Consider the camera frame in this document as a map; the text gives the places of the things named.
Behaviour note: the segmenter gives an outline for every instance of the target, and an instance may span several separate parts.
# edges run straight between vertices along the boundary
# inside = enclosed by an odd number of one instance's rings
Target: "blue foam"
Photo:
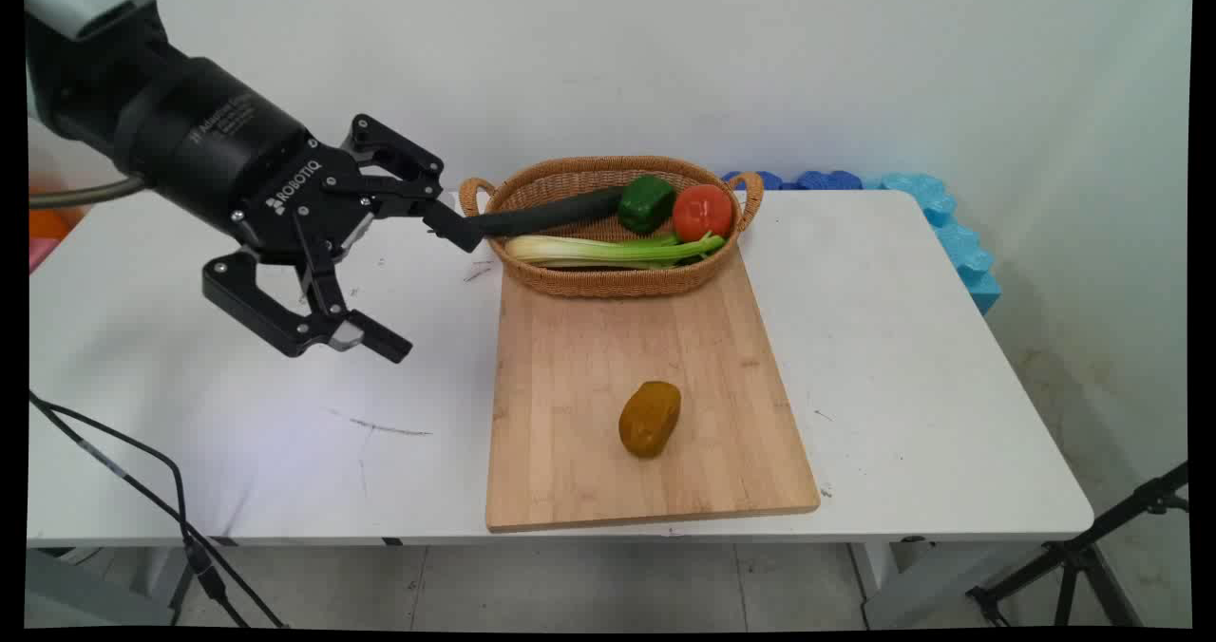
[[[856,175],[840,170],[828,175],[823,171],[803,171],[796,184],[799,191],[857,191],[862,187]]]
[[[878,188],[890,188],[902,191],[916,197],[917,204],[924,210],[924,216],[929,218],[929,224],[939,227],[946,225],[955,214],[955,196],[946,192],[946,184],[930,175],[903,174],[903,171],[891,171],[883,175]]]
[[[722,175],[722,180],[732,180],[742,174],[743,171],[726,171],[726,174]],[[778,175],[772,174],[772,171],[756,171],[756,174],[760,175],[761,180],[764,180],[765,191],[781,191],[781,186],[786,181]],[[734,191],[747,191],[747,184],[743,184],[742,181],[734,186]]]
[[[828,184],[838,191],[861,191],[861,179],[848,171],[833,171],[828,175]]]
[[[955,218],[946,226],[938,227],[936,233],[964,285],[979,282],[992,269],[992,255],[980,248],[980,235],[962,226]]]
[[[972,300],[975,302],[976,308],[980,309],[980,314],[985,315],[992,309],[992,304],[996,303],[997,298],[1001,295],[1001,286],[996,282],[996,278],[991,272],[980,277],[980,280],[967,287],[967,291],[972,294]]]

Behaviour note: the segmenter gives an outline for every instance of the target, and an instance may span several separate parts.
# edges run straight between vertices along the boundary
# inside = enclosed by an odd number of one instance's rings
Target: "red tomato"
[[[713,184],[698,184],[683,188],[676,197],[676,205],[671,212],[676,236],[685,243],[699,241],[706,231],[726,238],[731,233],[733,216],[731,196]]]

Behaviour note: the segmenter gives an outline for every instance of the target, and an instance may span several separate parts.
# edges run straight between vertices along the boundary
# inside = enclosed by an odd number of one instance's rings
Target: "wicker basket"
[[[726,244],[699,263],[675,266],[670,270],[548,270],[544,266],[520,263],[510,257],[501,238],[490,238],[490,247],[502,260],[508,275],[529,288],[552,295],[641,297],[692,291],[717,274],[717,270],[726,263],[726,258],[734,252],[739,235],[747,230],[748,223],[751,223],[751,218],[760,209],[760,199],[764,197],[764,180],[754,171],[738,175],[727,185],[722,184],[722,180],[717,179],[713,171],[703,170],[702,167],[683,160],[676,160],[676,158],[557,158],[557,160],[547,160],[518,171],[499,188],[495,188],[486,180],[466,180],[460,187],[460,202],[465,215],[472,218],[479,214],[477,208],[478,188],[490,195],[490,202],[485,208],[486,213],[496,213],[496,210],[530,208],[530,205],[540,205],[561,199],[561,197],[595,191],[595,188],[625,185],[640,175],[659,175],[659,178],[669,180],[676,192],[698,184],[713,184],[730,195],[734,216]],[[747,205],[742,210],[733,192],[739,180],[747,184],[748,191]],[[669,232],[671,229],[671,219],[669,219],[651,236]],[[637,235],[620,226],[617,218],[552,227],[544,233],[576,236],[576,238],[595,241],[638,238]]]

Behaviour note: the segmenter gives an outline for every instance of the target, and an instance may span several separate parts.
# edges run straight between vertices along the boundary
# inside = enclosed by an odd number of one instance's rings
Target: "basket handle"
[[[739,219],[739,233],[743,233],[743,231],[748,230],[748,225],[751,224],[751,218],[756,216],[756,210],[760,210],[760,201],[764,199],[764,179],[755,174],[755,171],[743,171],[742,175],[736,175],[736,178],[726,182],[726,186],[733,192],[741,181],[748,188],[748,202],[743,205],[743,216]]]
[[[484,179],[473,178],[465,180],[465,182],[460,185],[460,205],[461,210],[465,210],[466,218],[475,218],[482,214],[477,209],[478,188],[489,193],[490,197],[494,197],[494,192],[497,191],[492,184]]]

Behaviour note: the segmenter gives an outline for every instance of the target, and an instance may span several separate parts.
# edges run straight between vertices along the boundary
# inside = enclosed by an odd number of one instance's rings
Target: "robotic arm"
[[[156,0],[26,0],[27,111],[231,236],[203,295],[295,357],[362,344],[393,362],[407,339],[358,310],[334,266],[373,219],[422,218],[472,252],[482,231],[438,199],[443,160],[360,114],[337,147],[208,58],[169,44]],[[382,167],[394,175],[362,175]],[[310,314],[257,287],[257,265],[294,266]]]

